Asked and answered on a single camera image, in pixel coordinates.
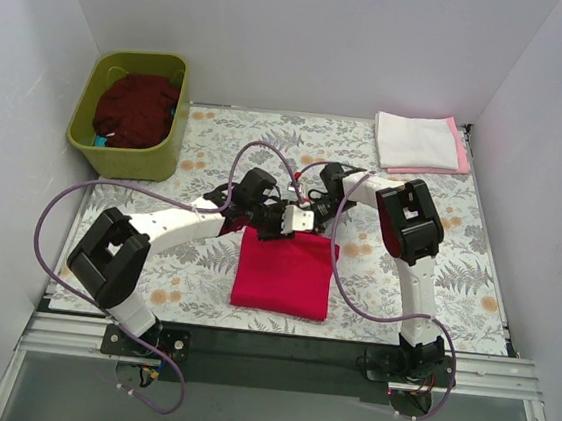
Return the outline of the bright red t shirt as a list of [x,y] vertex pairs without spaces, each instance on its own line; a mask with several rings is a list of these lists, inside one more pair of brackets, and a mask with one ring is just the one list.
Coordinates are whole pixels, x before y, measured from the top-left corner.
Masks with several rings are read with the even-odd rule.
[[339,246],[328,237],[298,232],[290,239],[262,241],[257,230],[246,227],[230,304],[322,322],[339,257]]

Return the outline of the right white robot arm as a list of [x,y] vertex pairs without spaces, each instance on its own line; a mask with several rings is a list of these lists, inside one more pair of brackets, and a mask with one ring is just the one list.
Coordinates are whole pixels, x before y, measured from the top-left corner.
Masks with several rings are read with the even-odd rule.
[[362,311],[348,296],[331,254],[333,278],[344,302],[353,312],[371,322],[399,323],[396,357],[386,366],[391,374],[419,383],[443,365],[450,337],[437,320],[434,271],[444,229],[431,193],[423,180],[397,183],[371,175],[364,169],[344,169],[338,162],[325,162],[320,172],[325,192],[311,198],[310,211],[318,226],[331,225],[331,246],[336,246],[340,219],[356,204],[374,207],[384,246],[397,267],[402,315],[376,317]]

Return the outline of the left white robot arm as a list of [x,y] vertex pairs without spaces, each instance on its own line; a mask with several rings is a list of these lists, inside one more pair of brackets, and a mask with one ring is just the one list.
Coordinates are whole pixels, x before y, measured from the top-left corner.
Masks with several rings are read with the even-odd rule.
[[284,216],[294,205],[274,195],[271,174],[252,168],[238,183],[221,184],[190,203],[151,213],[102,212],[68,257],[68,267],[95,306],[122,325],[133,354],[157,350],[158,319],[137,289],[148,257],[190,241],[216,238],[246,226],[270,239],[285,231]]

